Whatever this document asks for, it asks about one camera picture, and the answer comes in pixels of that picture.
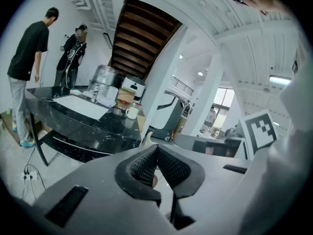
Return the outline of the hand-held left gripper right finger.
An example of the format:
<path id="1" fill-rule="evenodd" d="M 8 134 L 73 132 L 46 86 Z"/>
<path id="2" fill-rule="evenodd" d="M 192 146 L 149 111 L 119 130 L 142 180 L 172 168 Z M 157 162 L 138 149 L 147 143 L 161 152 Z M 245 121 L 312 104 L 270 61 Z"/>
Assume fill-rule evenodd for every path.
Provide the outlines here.
<path id="1" fill-rule="evenodd" d="M 173 190 L 173 222 L 161 217 L 157 235 L 239 235 L 244 206 L 235 191 L 249 160 L 158 145 L 158 167 Z"/>

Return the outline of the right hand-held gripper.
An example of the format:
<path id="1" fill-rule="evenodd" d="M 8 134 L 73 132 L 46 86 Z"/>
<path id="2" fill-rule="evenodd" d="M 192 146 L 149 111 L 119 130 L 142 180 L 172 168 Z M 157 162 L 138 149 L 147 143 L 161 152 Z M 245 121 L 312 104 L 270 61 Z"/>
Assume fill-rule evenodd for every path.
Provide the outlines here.
<path id="1" fill-rule="evenodd" d="M 261 110 L 242 117 L 238 122 L 238 134 L 242 138 L 213 138 L 193 137 L 183 134 L 174 136 L 174 144 L 180 148 L 206 153 L 213 148 L 213 153 L 245 152 L 248 160 L 253 160 L 258 150 L 270 147 L 278 138 L 269 110 Z"/>

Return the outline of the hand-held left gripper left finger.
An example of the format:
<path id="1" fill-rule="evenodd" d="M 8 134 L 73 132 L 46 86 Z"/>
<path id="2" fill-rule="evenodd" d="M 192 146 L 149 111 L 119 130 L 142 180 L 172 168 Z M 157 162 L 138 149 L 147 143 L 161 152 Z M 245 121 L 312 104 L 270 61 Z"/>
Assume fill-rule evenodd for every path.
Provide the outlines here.
<path id="1" fill-rule="evenodd" d="M 176 229 L 154 201 L 133 199 L 115 181 L 117 165 L 143 150 L 141 146 L 89 161 L 47 188 L 32 206 L 38 222 L 62 235 L 173 235 Z M 88 192 L 61 228 L 45 216 L 76 185 Z"/>

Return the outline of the white cup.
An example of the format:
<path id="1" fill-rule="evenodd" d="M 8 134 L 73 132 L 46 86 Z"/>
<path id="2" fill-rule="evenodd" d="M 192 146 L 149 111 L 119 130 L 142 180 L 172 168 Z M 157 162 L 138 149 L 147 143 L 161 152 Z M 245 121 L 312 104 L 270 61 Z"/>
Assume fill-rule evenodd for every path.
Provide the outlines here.
<path id="1" fill-rule="evenodd" d="M 127 118 L 134 120 L 138 115 L 139 109 L 135 103 L 133 103 L 126 111 Z"/>

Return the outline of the person's right hand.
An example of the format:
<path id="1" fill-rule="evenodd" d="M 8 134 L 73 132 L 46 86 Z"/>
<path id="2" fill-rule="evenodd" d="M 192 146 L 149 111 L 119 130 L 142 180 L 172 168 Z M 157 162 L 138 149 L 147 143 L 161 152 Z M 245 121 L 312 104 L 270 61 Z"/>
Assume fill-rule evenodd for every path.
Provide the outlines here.
<path id="1" fill-rule="evenodd" d="M 207 147 L 205 153 L 207 155 L 234 158 L 237 150 L 224 146 Z"/>

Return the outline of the large white grey machine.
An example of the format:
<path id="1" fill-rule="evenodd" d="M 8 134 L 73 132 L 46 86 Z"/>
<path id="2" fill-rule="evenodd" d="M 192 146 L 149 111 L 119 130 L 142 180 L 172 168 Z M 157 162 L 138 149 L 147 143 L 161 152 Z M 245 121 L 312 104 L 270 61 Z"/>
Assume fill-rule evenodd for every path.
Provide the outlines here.
<path id="1" fill-rule="evenodd" d="M 152 132 L 151 137 L 170 141 L 189 102 L 189 99 L 185 100 L 173 92 L 165 91 L 148 128 L 148 132 Z"/>

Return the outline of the large cardboard box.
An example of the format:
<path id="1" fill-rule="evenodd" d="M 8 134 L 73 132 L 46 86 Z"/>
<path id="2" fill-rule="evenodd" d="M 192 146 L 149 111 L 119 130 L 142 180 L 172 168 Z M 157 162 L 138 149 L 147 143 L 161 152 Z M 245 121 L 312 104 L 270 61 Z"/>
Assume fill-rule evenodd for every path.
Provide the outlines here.
<path id="1" fill-rule="evenodd" d="M 138 127 L 139 127 L 139 132 L 142 133 L 143 127 L 145 124 L 145 116 L 138 114 L 136 119 L 137 119 L 137 123 L 138 123 Z"/>

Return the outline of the black metal railing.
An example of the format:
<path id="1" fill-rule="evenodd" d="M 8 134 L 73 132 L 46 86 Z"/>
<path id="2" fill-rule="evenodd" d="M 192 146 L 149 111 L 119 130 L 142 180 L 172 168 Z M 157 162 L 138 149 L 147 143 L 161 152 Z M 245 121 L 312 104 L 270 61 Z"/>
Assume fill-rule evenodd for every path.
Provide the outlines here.
<path id="1" fill-rule="evenodd" d="M 192 96 L 194 90 L 187 86 L 185 83 L 174 77 L 173 75 L 171 76 L 169 80 L 169 85 L 177 88 L 178 90 L 186 93 L 189 96 Z"/>

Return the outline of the white power strip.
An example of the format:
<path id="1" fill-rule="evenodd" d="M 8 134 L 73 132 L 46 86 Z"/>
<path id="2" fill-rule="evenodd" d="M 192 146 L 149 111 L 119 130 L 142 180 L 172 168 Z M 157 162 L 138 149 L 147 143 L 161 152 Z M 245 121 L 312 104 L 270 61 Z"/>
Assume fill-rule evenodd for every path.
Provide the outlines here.
<path id="1" fill-rule="evenodd" d="M 24 181 L 36 181 L 38 180 L 38 173 L 36 171 L 31 172 L 22 172 L 21 173 L 21 179 Z"/>

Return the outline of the clear plastic jar red lid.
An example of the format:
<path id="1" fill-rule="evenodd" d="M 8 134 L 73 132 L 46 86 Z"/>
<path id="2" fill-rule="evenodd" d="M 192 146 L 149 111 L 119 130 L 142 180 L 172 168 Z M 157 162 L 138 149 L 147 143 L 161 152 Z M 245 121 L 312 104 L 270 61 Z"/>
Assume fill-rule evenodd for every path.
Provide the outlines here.
<path id="1" fill-rule="evenodd" d="M 128 102 L 124 102 L 124 101 L 122 101 L 120 99 L 117 99 L 116 100 L 116 104 L 113 107 L 113 112 L 116 115 L 123 116 L 123 115 L 125 115 L 126 110 L 128 109 L 128 107 L 129 107 Z"/>

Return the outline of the black marble washstand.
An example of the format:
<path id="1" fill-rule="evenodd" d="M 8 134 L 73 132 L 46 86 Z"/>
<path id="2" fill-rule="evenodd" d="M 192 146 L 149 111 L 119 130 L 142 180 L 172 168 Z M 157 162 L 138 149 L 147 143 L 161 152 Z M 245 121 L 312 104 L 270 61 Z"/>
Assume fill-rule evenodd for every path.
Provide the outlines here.
<path id="1" fill-rule="evenodd" d="M 53 99 L 70 95 L 66 87 L 41 87 L 25 91 L 32 135 L 38 153 L 48 166 L 42 144 L 82 163 L 139 147 L 137 120 L 109 109 L 95 120 L 68 109 Z"/>

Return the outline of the small cardboard box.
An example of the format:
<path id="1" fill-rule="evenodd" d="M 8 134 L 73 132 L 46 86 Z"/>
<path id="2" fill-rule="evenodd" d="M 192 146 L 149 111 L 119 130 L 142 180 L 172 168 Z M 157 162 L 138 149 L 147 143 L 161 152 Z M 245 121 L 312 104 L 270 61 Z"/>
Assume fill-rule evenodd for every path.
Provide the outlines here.
<path id="1" fill-rule="evenodd" d="M 117 99 L 132 104 L 134 102 L 135 92 L 127 88 L 121 88 L 118 92 Z"/>

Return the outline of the white appliance with black screen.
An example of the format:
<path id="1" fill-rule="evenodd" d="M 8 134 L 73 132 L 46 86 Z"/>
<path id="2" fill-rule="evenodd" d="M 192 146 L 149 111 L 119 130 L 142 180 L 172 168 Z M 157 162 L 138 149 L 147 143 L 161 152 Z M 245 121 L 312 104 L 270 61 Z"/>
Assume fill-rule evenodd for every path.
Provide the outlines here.
<path id="1" fill-rule="evenodd" d="M 145 91 L 145 82 L 139 77 L 126 76 L 122 83 L 122 88 L 128 89 L 135 93 L 134 101 L 140 103 Z"/>

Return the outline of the white sink basin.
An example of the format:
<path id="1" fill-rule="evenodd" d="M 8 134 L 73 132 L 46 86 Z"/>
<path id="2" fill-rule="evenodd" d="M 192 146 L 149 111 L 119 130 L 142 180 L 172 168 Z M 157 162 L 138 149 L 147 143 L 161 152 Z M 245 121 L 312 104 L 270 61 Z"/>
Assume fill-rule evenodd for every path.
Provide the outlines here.
<path id="1" fill-rule="evenodd" d="M 56 103 L 89 118 L 99 120 L 108 112 L 108 108 L 84 100 L 75 95 L 67 95 L 53 99 Z"/>

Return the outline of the wooden staircase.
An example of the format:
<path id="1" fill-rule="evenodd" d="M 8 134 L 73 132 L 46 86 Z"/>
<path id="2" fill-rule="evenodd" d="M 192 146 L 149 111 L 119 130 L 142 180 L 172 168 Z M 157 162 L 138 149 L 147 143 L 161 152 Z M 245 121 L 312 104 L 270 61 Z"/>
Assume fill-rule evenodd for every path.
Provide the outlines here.
<path id="1" fill-rule="evenodd" d="M 139 0 L 125 0 L 112 47 L 110 66 L 121 76 L 146 79 L 155 60 L 182 23 Z"/>

